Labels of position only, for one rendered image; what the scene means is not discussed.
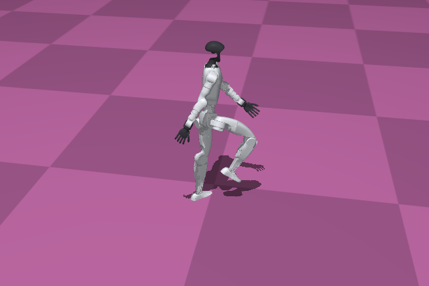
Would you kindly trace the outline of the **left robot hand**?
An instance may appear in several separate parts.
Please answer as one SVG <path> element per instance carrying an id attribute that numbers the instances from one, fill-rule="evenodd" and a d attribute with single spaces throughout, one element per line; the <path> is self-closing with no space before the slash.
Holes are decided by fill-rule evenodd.
<path id="1" fill-rule="evenodd" d="M 242 100 L 244 100 L 243 98 L 241 98 Z M 241 107 L 243 107 L 244 109 L 245 109 L 245 111 L 247 112 L 247 113 L 249 113 L 249 115 L 251 115 L 251 117 L 253 117 L 253 115 L 255 115 L 255 113 L 256 114 L 258 114 L 255 110 L 257 110 L 257 111 L 259 111 L 258 109 L 256 109 L 253 105 L 255 105 L 255 106 L 258 106 L 257 104 L 254 104 L 254 103 L 249 103 L 249 102 L 247 102 L 246 100 L 244 100 L 245 102 L 243 103 L 243 105 L 240 105 L 239 103 L 238 103 L 238 105 L 239 106 L 241 106 Z M 255 109 L 255 110 L 253 110 L 253 108 Z M 255 113 L 253 113 L 253 112 L 255 112 Z M 253 114 L 251 114 L 250 112 Z M 260 112 L 260 111 L 259 111 Z M 256 116 L 256 115 L 255 115 Z M 254 117 L 253 117 L 254 118 Z"/>

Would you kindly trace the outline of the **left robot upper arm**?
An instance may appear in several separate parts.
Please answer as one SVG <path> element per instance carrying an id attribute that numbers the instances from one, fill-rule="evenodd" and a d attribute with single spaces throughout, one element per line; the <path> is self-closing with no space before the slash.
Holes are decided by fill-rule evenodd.
<path id="1" fill-rule="evenodd" d="M 218 64 L 216 62 L 216 64 Z M 222 83 L 221 83 L 221 90 L 227 91 L 229 89 L 229 83 L 227 81 L 223 81 L 223 75 L 222 75 Z"/>

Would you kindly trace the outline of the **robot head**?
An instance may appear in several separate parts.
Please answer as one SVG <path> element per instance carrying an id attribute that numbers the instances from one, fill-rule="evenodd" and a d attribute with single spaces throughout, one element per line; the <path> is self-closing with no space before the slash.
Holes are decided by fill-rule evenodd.
<path id="1" fill-rule="evenodd" d="M 220 53 L 224 50 L 225 46 L 217 41 L 211 41 L 209 43 L 207 43 L 207 45 L 205 46 L 205 50 L 208 52 L 211 52 L 212 54 L 217 53 L 217 57 L 216 58 L 210 58 L 208 63 L 205 65 L 205 68 L 211 68 L 211 66 L 213 64 L 216 65 L 216 62 L 220 62 Z M 212 67 L 213 68 L 213 67 Z M 216 65 L 214 68 L 218 68 L 218 66 Z"/>

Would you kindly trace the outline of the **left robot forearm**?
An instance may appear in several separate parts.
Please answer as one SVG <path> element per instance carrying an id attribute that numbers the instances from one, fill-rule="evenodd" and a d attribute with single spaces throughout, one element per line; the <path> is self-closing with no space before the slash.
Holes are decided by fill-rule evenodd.
<path id="1" fill-rule="evenodd" d="M 239 103 L 240 105 L 243 105 L 243 103 L 245 102 L 230 86 L 229 86 L 229 89 L 225 91 L 225 94 L 230 98 L 232 98 L 235 102 Z"/>

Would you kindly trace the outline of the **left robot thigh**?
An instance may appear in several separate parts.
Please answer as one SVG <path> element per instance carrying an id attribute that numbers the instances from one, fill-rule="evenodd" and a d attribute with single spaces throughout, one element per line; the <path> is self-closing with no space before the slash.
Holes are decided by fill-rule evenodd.
<path id="1" fill-rule="evenodd" d="M 207 162 L 208 155 L 212 144 L 212 129 L 205 128 L 199 123 L 199 117 L 194 122 L 198 132 L 201 152 L 196 154 L 195 162 L 199 165 L 204 165 Z"/>

